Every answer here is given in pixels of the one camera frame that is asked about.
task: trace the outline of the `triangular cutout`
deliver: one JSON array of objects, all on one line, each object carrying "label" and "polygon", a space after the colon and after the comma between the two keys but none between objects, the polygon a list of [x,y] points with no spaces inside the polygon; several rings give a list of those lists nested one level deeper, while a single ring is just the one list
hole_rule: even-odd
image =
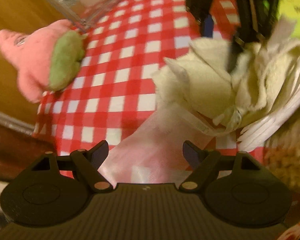
[{"label": "triangular cutout", "polygon": [[242,157],[241,169],[242,170],[252,170],[252,171],[260,170],[260,168],[257,165],[255,165],[248,157]]},{"label": "triangular cutout", "polygon": [[37,165],[34,166],[32,171],[48,171],[49,169],[49,158],[44,158]]}]

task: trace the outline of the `plastic packaging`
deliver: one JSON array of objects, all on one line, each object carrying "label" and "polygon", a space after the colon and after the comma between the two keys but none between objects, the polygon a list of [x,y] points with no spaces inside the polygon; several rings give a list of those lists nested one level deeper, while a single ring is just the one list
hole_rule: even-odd
[{"label": "plastic packaging", "polygon": [[189,140],[203,149],[212,136],[177,113],[173,104],[154,112],[110,152],[99,172],[114,186],[121,183],[168,183],[177,186],[191,173],[182,145]]}]

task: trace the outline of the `white cloth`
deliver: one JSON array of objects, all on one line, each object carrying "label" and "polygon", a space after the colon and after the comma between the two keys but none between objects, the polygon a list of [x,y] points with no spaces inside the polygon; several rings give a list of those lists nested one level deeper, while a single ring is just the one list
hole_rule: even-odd
[{"label": "white cloth", "polygon": [[226,127],[217,130],[202,120],[208,135],[244,127],[239,148],[255,149],[300,106],[300,40],[289,38],[294,26],[282,17],[265,46],[246,46],[231,75],[230,42],[192,41],[188,54],[166,58],[167,65],[154,73],[158,107],[176,102]]}]

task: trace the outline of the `plush toy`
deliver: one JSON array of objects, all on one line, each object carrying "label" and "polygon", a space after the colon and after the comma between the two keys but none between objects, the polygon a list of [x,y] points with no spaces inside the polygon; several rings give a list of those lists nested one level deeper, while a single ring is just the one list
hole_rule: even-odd
[{"label": "plush toy", "polygon": [[80,70],[83,43],[70,27],[70,21],[59,20],[30,35],[0,31],[0,51],[18,70],[18,88],[28,101],[65,88]]}]

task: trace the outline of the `brown wall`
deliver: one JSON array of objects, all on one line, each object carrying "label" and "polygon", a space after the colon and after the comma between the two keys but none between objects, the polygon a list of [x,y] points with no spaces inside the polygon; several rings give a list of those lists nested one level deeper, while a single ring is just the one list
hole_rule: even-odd
[{"label": "brown wall", "polygon": [[[31,33],[62,16],[46,0],[0,0],[0,30]],[[0,111],[35,123],[37,105],[28,103],[16,87],[16,71],[0,56]]]}]

